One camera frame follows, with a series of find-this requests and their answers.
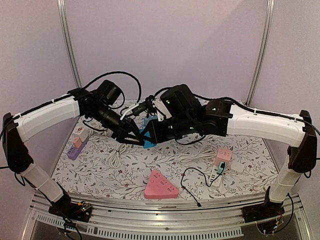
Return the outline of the blue plug adapter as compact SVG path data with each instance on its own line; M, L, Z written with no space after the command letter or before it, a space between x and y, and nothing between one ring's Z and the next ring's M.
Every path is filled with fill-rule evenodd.
M150 132L147 131L147 132L144 134L144 136L150 138L150 137L151 137ZM152 143L152 142L150 142L149 140L144 140L143 148L144 148L144 149L150 149L150 148L155 147L156 145L157 145L156 143Z

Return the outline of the teal power strip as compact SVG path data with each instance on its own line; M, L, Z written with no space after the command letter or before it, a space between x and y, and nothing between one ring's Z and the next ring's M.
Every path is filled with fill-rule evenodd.
M157 119L158 119L157 116L152 116L152 115L146 116L143 119L143 126L146 127L150 121L157 120Z

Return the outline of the white tiger plug adapter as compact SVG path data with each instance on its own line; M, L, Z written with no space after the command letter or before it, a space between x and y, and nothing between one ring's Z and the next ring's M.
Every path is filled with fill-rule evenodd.
M85 127L75 127L72 135L76 138L78 137L81 142L84 142L89 136L89 131Z

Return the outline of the pink power strip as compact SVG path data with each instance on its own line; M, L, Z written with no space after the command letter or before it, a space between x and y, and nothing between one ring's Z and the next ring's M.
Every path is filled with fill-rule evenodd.
M154 169L149 176L144 197L148 200L175 199L179 193L179 190L160 171Z

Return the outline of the salmon small cube adapter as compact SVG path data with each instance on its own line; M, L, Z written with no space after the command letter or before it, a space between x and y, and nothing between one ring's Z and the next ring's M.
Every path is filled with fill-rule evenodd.
M81 145L82 145L83 142L81 141L81 139L80 139L79 137L75 137L75 138L73 139L72 143L73 143L73 146L74 146L75 148L79 149L79 148L81 147Z

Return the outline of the purple power strip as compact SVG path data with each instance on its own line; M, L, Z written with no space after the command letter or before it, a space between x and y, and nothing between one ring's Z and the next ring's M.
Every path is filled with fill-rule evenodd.
M83 142L79 148L75 147L74 145L67 151L66 155L70 160L76 160L78 158L78 156L80 155L80 153L82 152L82 150L84 149L84 147L87 144L87 140L85 142Z

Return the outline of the pink cube socket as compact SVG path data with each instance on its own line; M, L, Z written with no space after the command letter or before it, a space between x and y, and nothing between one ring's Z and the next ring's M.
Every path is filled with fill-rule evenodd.
M215 166L219 166L221 162L226 163L227 165L231 162L232 151L227 148L220 148L217 151L217 156L214 161Z

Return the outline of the teal small adapter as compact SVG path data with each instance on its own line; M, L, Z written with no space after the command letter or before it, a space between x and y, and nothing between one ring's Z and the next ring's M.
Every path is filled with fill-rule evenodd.
M221 161L217 169L217 174L222 175L225 171L225 168L226 168L226 163Z

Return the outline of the white power strip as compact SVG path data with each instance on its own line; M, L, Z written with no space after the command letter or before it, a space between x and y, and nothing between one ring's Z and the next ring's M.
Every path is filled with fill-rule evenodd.
M221 180L222 180L222 175L218 174L218 167L214 166L212 168L208 184L211 188L217 189L221 184Z

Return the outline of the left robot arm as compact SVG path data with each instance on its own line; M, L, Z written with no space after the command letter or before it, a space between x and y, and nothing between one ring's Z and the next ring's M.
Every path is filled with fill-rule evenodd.
M93 83L102 80L96 89L78 87L30 110L3 116L0 137L8 168L46 198L51 205L51 214L61 216L67 222L89 222L92 205L83 200L73 203L67 191L35 163L26 143L34 143L33 138L40 135L44 140L41 146L48 150L49 144L57 140L53 132L55 126L85 116L110 130L112 138L117 142L142 146L144 140L134 120L119 115L113 107L123 90L106 77L117 73L107 72L92 80Z

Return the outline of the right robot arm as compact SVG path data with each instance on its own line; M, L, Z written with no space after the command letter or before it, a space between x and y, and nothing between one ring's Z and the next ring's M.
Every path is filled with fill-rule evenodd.
M144 132L154 144L184 135L249 136L287 144L286 162L275 182L265 192L264 202L242 208L246 223L278 216L284 212L283 202L301 175L317 163L319 131L312 124L308 111L286 115L246 107L230 97L208 99L205 105L187 85L169 87L156 99L147 97L142 111L157 114Z

